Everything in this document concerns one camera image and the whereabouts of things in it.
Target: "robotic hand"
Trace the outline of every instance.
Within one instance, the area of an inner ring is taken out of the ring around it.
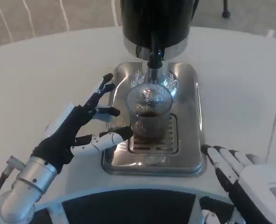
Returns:
[[[94,155],[113,147],[132,135],[129,126],[99,135],[76,137],[79,129],[93,117],[106,119],[104,114],[118,116],[120,111],[113,107],[98,106],[99,99],[115,88],[107,84],[113,78],[107,74],[93,91],[83,106],[70,104],[66,111],[52,124],[44,135],[43,141],[33,150],[25,165],[11,156],[7,168],[0,177],[0,189],[15,169],[21,171],[12,185],[12,190],[0,196],[0,224],[27,224],[34,214],[34,204],[46,192],[64,164],[69,164],[74,156]]]
[[[247,224],[276,224],[276,165],[220,146],[204,145],[201,151]]]

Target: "stainless steel drip tray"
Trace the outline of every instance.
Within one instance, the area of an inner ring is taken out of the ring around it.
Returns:
[[[130,81],[142,63],[123,63],[115,69],[116,89],[109,105],[121,111],[107,129],[130,125],[126,97]],[[179,88],[173,102],[165,137],[152,144],[133,136],[103,153],[102,167],[117,175],[186,176],[199,174],[203,167],[200,145],[202,118],[196,71],[185,63],[170,63],[168,69],[178,79]]]

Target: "clear glass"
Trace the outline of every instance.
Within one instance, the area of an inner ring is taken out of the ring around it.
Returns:
[[[132,88],[127,97],[131,126],[143,138],[159,138],[168,126],[173,98],[170,91],[153,83]]]

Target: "white table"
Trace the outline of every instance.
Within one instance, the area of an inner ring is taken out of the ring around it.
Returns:
[[[46,125],[73,101],[82,104],[98,79],[119,63],[139,61],[123,45],[121,28],[34,38],[0,47],[0,174],[10,155],[26,162]],[[209,28],[191,28],[188,47],[172,61],[198,72],[207,144],[265,157],[276,113],[276,40]],[[98,133],[104,124],[81,133]],[[118,188],[192,189],[226,196],[214,169],[199,177],[113,176],[101,156],[74,158],[39,202]],[[2,191],[10,189],[13,177]]]

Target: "coffee machine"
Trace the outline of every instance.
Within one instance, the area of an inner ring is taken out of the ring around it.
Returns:
[[[202,117],[197,73],[187,63],[168,63],[186,45],[194,0],[121,0],[124,45],[143,61],[116,67],[109,104],[121,115],[107,130],[130,125],[127,93],[150,82],[165,86],[173,97],[169,125],[164,137],[152,143],[137,136],[108,149],[102,167],[117,175],[187,176],[203,169]]]

